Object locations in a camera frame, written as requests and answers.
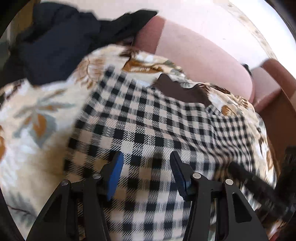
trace navy garment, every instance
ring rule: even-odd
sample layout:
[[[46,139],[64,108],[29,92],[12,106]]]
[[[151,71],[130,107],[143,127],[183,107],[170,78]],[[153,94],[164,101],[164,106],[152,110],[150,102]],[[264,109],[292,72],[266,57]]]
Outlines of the navy garment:
[[[33,25],[20,33],[0,73],[0,87],[21,78],[32,85],[65,80],[91,51],[134,36],[155,11],[126,13],[113,21],[45,2],[33,10]]]

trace pink cushion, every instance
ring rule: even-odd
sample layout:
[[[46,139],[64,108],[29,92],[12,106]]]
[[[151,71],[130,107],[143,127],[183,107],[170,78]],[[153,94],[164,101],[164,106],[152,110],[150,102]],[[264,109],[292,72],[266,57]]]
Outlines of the pink cushion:
[[[210,82],[253,101],[253,83],[246,69],[223,49],[188,28],[155,16],[139,32],[135,46],[168,58],[193,81]]]
[[[261,67],[253,69],[252,76],[255,86],[253,106],[255,111],[260,113],[280,94],[281,87],[272,76]]]

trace round metal screw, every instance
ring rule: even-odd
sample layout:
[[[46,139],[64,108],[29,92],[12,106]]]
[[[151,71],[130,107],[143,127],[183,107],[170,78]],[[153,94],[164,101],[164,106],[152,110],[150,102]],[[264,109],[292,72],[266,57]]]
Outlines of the round metal screw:
[[[198,172],[193,173],[192,175],[195,179],[200,179],[202,176]]]
[[[69,184],[69,180],[63,180],[62,182],[61,182],[61,185],[62,186],[67,186]]]
[[[233,184],[233,180],[231,180],[231,179],[226,179],[226,184],[228,184],[228,185],[232,185]]]
[[[100,179],[100,178],[101,178],[101,174],[99,173],[93,174],[93,179]]]

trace black and white plaid cloth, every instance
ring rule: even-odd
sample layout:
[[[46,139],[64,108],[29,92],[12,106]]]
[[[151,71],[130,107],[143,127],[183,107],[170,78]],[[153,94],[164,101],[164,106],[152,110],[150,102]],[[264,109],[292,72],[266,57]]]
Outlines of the black and white plaid cloth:
[[[181,237],[190,202],[179,196],[169,164],[172,151],[194,171],[213,179],[225,163],[254,171],[252,137],[243,116],[222,115],[213,105],[185,103],[143,87],[109,68],[79,116],[65,171],[71,181],[89,177],[124,154],[114,198],[105,208],[112,241]],[[250,194],[243,190],[247,199]]]

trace silver rivet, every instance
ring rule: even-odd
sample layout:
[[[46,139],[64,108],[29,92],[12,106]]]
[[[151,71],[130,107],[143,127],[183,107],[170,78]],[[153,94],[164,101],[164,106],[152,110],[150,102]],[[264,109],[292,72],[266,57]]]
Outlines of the silver rivet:
[[[228,185],[232,185],[233,184],[233,180],[231,180],[231,179],[226,179],[226,184],[228,184]]]
[[[99,173],[93,174],[93,179],[100,179],[100,178],[101,178],[101,174]]]
[[[198,172],[193,173],[192,175],[195,179],[200,179],[202,176]]]
[[[69,180],[63,180],[62,182],[61,182],[61,185],[62,186],[67,186],[69,184]]]

